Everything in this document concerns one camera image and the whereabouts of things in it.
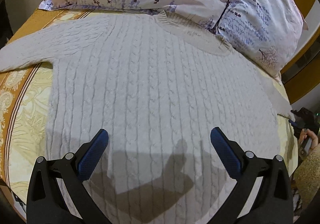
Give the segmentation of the knit sleeve forearm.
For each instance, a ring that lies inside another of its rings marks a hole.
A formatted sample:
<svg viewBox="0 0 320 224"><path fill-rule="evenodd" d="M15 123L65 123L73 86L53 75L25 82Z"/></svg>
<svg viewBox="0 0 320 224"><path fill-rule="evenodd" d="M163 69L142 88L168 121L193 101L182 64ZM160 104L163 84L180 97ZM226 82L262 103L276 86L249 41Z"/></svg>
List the knit sleeve forearm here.
<svg viewBox="0 0 320 224"><path fill-rule="evenodd" d="M305 210L319 190L320 158L319 145L308 154L297 168L294 180L302 200L302 210Z"/></svg>

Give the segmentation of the person's right hand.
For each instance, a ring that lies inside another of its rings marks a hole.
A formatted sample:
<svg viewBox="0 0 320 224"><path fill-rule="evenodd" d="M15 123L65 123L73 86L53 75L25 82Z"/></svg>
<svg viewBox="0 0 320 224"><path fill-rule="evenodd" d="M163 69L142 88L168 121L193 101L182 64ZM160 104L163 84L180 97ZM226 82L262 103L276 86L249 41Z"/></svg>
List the person's right hand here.
<svg viewBox="0 0 320 224"><path fill-rule="evenodd" d="M311 139L310 150L315 149L315 147L319 145L318 136L313 131L306 128L304 128L300 133L298 145L301 145L306 138Z"/></svg>

